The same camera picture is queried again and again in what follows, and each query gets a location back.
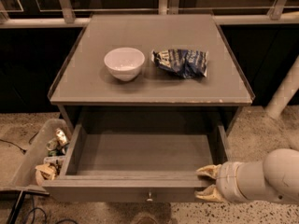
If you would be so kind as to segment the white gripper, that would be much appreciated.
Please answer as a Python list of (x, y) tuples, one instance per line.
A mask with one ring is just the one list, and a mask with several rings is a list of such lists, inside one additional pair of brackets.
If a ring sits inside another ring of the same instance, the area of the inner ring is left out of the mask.
[(208, 176), (216, 179), (201, 191), (194, 193), (197, 199), (213, 203), (247, 203), (249, 200), (243, 195), (237, 184), (237, 171), (243, 165), (239, 161), (227, 161), (223, 165), (207, 165), (196, 170), (198, 176)]

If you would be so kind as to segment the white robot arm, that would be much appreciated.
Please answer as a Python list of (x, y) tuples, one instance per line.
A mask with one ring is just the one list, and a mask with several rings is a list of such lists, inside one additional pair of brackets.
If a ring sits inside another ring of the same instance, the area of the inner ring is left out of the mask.
[(245, 108), (229, 133), (228, 161), (196, 170), (212, 184), (195, 197), (206, 202), (299, 204), (298, 91), (294, 63), (265, 108)]

